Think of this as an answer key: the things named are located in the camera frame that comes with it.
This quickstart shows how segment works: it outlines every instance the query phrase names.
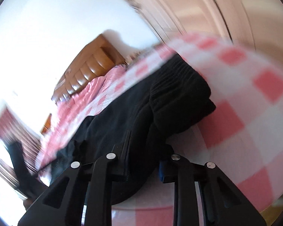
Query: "white wall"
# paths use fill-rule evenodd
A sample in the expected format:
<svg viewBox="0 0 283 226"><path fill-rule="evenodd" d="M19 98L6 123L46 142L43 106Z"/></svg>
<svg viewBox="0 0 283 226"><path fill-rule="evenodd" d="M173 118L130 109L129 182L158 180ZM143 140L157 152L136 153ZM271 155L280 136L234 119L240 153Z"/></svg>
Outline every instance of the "white wall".
<svg viewBox="0 0 283 226"><path fill-rule="evenodd" d="M16 103L20 117L40 130L57 80L106 30L125 44L114 45L123 56L158 42L124 0L5 0L0 6L0 101Z"/></svg>

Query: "pink and white fabric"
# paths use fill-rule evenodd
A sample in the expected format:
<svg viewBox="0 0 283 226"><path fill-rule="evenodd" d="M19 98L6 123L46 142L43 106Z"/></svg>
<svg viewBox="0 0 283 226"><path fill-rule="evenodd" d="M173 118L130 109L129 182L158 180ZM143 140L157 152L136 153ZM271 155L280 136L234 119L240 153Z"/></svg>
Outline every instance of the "pink and white fabric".
<svg viewBox="0 0 283 226"><path fill-rule="evenodd" d="M67 134L67 126L70 126L79 113L99 94L105 91L116 79L126 72L123 65L113 67L105 76L93 79L78 94L74 94L70 100L59 102L56 113L51 117L51 132L41 139L42 150L36 159L36 167L42 167L52 159L54 154L61 149L59 139Z"/></svg>
<svg viewBox="0 0 283 226"><path fill-rule="evenodd" d="M100 113L175 51L208 82L217 108L167 143L191 162L216 163L262 211L283 193L283 70L230 41L191 33L157 48L63 125L66 131L55 134L55 141L64 147L87 115ZM173 185L160 183L156 173L133 197L114 206L113 225L172 225Z"/></svg>

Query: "black fabric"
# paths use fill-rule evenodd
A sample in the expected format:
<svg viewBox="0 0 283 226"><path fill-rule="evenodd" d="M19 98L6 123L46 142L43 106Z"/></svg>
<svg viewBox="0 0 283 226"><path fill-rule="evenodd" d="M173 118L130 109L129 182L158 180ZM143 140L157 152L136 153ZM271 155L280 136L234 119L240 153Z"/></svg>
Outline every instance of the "black fabric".
<svg viewBox="0 0 283 226"><path fill-rule="evenodd" d="M174 55L101 113L85 118L68 145L57 153L52 181L72 161L90 163L111 152L130 130L129 181L112 184L112 204L124 201L141 188L159 159L172 153L166 138L213 112L210 94L203 77Z"/></svg>
<svg viewBox="0 0 283 226"><path fill-rule="evenodd" d="M29 173L24 161L23 148L20 142L15 141L9 144L7 150L19 181L18 189L28 198L35 200L48 187Z"/></svg>

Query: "silver bolt head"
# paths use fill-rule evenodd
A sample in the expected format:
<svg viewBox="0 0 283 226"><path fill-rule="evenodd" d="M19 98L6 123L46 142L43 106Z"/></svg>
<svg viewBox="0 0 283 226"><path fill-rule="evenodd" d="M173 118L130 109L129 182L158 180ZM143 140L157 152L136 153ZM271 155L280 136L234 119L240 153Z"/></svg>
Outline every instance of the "silver bolt head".
<svg viewBox="0 0 283 226"><path fill-rule="evenodd" d="M211 168L211 169L214 169L214 168L216 167L215 163L213 163L213 162L208 162L208 163L206 164L206 166L207 166L208 168Z"/></svg>
<svg viewBox="0 0 283 226"><path fill-rule="evenodd" d="M171 155L171 158L172 158L173 161L178 161L178 160L180 160L180 155L174 154L174 155Z"/></svg>
<svg viewBox="0 0 283 226"><path fill-rule="evenodd" d="M71 168L75 169L78 168L80 166L80 163L78 161L74 161L73 163L71 163Z"/></svg>
<svg viewBox="0 0 283 226"><path fill-rule="evenodd" d="M114 154L114 153L109 153L109 154L106 155L106 158L109 159L109 160L112 160L115 157L116 157L116 154Z"/></svg>

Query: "black pants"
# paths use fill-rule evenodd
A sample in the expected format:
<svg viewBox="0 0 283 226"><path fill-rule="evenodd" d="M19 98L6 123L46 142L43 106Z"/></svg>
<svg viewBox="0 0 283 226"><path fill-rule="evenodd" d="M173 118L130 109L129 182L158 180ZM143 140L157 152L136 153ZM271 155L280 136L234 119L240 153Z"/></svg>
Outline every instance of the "black pants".
<svg viewBox="0 0 283 226"><path fill-rule="evenodd" d="M14 142L8 146L8 153L11 156L11 161L14 166L16 177L19 181L19 190L28 198L35 200L46 188L45 184L33 177L27 170L24 158L23 149L20 142Z"/></svg>

